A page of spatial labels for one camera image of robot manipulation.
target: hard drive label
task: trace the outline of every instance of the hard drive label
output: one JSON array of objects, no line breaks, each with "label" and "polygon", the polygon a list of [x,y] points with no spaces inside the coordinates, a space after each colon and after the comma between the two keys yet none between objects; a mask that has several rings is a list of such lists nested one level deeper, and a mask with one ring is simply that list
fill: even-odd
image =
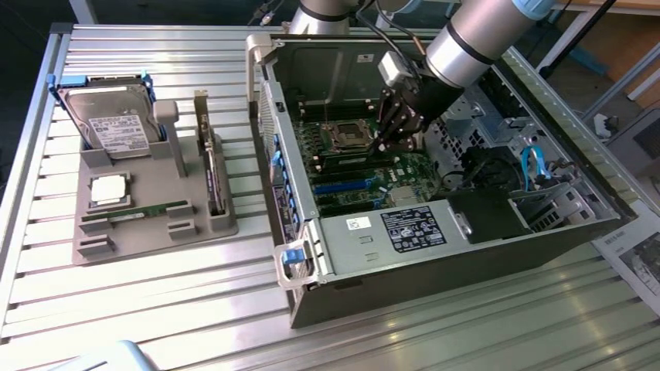
[{"label": "hard drive label", "polygon": [[399,253],[447,243],[428,206],[380,214],[389,241]]},{"label": "hard drive label", "polygon": [[89,118],[93,133],[108,153],[136,151],[148,148],[140,116]]}]

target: floor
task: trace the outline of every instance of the floor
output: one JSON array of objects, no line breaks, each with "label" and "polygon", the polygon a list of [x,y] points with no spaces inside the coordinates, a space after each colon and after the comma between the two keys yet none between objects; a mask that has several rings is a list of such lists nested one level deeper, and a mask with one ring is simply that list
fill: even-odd
[{"label": "floor", "polygon": [[[221,7],[219,3],[217,0],[195,0],[181,6],[180,2],[172,0],[96,0],[93,7],[100,23],[107,24],[244,25],[261,0],[225,1]],[[293,17],[296,5],[293,0],[284,2],[273,18],[273,25]],[[445,4],[437,2],[423,3],[415,14],[397,15],[397,22],[411,28],[441,27],[445,23],[445,7]],[[375,18],[376,14],[372,12],[369,16]],[[0,58],[0,79],[4,82],[0,90],[0,184],[7,180],[12,166],[49,24],[73,21],[67,0],[0,0],[0,45],[3,55],[12,56]],[[544,29],[532,29],[525,34],[516,45],[523,53],[528,52],[543,34]],[[559,31],[548,32],[531,55],[532,63],[543,58],[557,37]],[[613,84],[607,77],[592,73],[571,59],[564,61],[548,81],[577,111],[583,111]],[[639,112],[640,107],[623,94],[603,109],[603,113],[616,115],[620,122],[628,122]]]}]

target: white sticker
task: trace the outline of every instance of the white sticker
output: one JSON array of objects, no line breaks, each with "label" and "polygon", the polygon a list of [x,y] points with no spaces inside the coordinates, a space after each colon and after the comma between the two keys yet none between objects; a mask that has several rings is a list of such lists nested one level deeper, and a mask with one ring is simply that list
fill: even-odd
[{"label": "white sticker", "polygon": [[143,123],[136,114],[115,117],[89,118],[93,132],[108,153],[148,148]]},{"label": "white sticker", "polygon": [[357,54],[357,63],[373,62],[373,54]]},{"label": "white sticker", "polygon": [[348,230],[360,230],[361,228],[369,228],[371,222],[369,217],[363,216],[355,219],[347,219]]}]

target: blue cable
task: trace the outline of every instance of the blue cable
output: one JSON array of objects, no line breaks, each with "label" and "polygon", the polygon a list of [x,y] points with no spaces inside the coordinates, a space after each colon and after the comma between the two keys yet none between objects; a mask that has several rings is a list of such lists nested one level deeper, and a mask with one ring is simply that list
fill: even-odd
[{"label": "blue cable", "polygon": [[521,153],[521,167],[523,176],[525,177],[525,191],[529,191],[529,176],[527,176],[527,159],[529,158],[529,152],[535,151],[536,154],[536,175],[541,175],[547,179],[552,178],[548,169],[545,168],[544,151],[537,145],[527,146]]}]

